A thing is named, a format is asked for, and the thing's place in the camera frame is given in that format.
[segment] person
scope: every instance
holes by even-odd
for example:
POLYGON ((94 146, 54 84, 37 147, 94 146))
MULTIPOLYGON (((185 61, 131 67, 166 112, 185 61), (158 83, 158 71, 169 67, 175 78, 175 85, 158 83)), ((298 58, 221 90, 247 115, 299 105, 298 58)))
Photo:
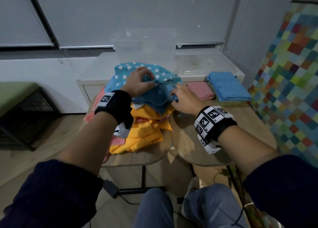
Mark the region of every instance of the person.
MULTIPOLYGON (((129 105, 131 98, 155 86, 153 81, 142 82, 145 75, 154 79, 141 67, 121 88, 122 95, 129 94, 129 105)), ((185 85, 178 84, 172 94, 178 97, 173 107, 182 113, 197 116, 207 106, 185 85)), ((130 111, 123 103, 117 104, 118 108, 130 111)), ((93 218, 103 184, 98 173, 120 118, 109 112, 112 114, 97 112, 57 159, 35 166, 4 210, 0 227, 82 227, 93 218)), ((281 155, 237 125, 224 129, 217 140, 246 175, 244 188, 256 207, 285 227, 318 225, 318 169, 296 156, 281 155)), ((144 195, 134 227, 173 227, 172 214, 169 197, 160 189, 151 189, 144 195)), ((247 227, 243 217, 235 222, 240 207, 226 186, 199 189, 197 179, 189 185, 182 214, 204 227, 247 227)))

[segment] yellow cloth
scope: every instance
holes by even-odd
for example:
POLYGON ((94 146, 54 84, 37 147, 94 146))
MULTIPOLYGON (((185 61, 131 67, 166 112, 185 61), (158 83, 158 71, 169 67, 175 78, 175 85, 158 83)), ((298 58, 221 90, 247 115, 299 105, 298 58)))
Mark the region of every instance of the yellow cloth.
POLYGON ((158 119, 168 116, 173 111, 174 108, 169 105, 164 115, 161 116, 147 105, 143 105, 138 109, 133 108, 130 113, 134 118, 144 117, 153 120, 144 123, 134 123, 128 137, 125 140, 125 144, 110 146, 109 152, 111 154, 120 154, 124 151, 135 152, 138 149, 149 146, 150 144, 162 141, 163 136, 160 129, 172 131, 172 128, 168 120, 160 122, 158 119))

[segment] jeans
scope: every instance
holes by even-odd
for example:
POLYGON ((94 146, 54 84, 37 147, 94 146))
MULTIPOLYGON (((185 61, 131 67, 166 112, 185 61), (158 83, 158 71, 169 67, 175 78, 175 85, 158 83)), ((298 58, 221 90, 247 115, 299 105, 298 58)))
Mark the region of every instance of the jeans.
MULTIPOLYGON (((232 191, 223 184, 213 184, 190 192, 184 200, 184 209, 187 218, 207 228, 238 227, 231 225, 241 213, 241 207, 232 191)), ((248 227, 244 215, 238 223, 242 227, 248 227)), ((174 227, 173 207, 169 196, 159 188, 148 190, 140 204, 133 227, 174 227)))

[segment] green stool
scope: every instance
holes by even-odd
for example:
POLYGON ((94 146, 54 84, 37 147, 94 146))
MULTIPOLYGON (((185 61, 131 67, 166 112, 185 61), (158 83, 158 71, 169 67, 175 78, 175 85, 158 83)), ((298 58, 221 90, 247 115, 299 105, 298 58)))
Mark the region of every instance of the green stool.
POLYGON ((0 149, 35 150, 34 143, 61 114, 33 82, 0 82, 0 149))

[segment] colorful checkered wallpaper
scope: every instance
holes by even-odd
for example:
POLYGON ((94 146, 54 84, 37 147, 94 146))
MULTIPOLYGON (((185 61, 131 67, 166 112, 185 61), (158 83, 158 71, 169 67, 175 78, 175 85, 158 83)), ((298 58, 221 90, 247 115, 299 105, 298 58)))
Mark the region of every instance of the colorful checkered wallpaper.
POLYGON ((249 93, 279 151, 318 167, 318 5, 293 4, 249 93))

